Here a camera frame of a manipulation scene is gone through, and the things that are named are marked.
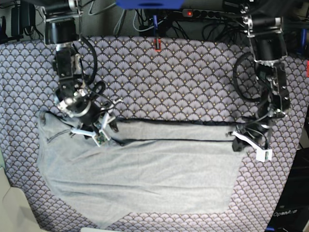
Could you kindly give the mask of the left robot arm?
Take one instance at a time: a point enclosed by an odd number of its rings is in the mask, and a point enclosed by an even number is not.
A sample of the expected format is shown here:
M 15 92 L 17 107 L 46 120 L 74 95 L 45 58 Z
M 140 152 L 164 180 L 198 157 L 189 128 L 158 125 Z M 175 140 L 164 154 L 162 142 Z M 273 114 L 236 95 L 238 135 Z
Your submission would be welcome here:
M 243 3 L 240 17 L 245 24 L 245 32 L 250 42 L 250 52 L 241 55 L 233 67 L 232 83 L 239 97 L 257 104 L 257 112 L 244 118 L 244 123 L 231 132 L 235 138 L 232 148 L 240 152 L 251 146 L 270 154 L 270 130 L 277 119 L 286 116 L 290 108 L 290 97 L 283 59 L 287 57 L 287 48 L 283 36 L 283 17 L 267 12 L 269 1 L 263 3 Z M 249 56 L 254 60 L 254 71 L 260 87 L 260 96 L 246 97 L 238 83 L 238 66 Z

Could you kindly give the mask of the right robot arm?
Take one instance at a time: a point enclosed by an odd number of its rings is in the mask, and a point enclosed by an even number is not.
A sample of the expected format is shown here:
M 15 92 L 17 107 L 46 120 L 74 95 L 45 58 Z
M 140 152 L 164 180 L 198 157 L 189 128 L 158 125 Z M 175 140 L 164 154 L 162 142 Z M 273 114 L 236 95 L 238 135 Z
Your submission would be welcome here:
M 42 8 L 44 14 L 44 43 L 56 48 L 52 61 L 53 69 L 59 77 L 59 86 L 55 91 L 57 108 L 71 118 L 77 118 L 82 126 L 99 134 L 109 125 L 118 132 L 115 116 L 112 112 L 114 103 L 107 101 L 103 107 L 96 104 L 98 97 L 104 97 L 106 85 L 103 81 L 95 82 L 98 70 L 98 58 L 93 45 L 76 28 L 81 22 L 82 8 L 77 0 L 53 0 Z M 84 42 L 93 56 L 91 75 L 84 73 L 81 55 L 74 42 Z

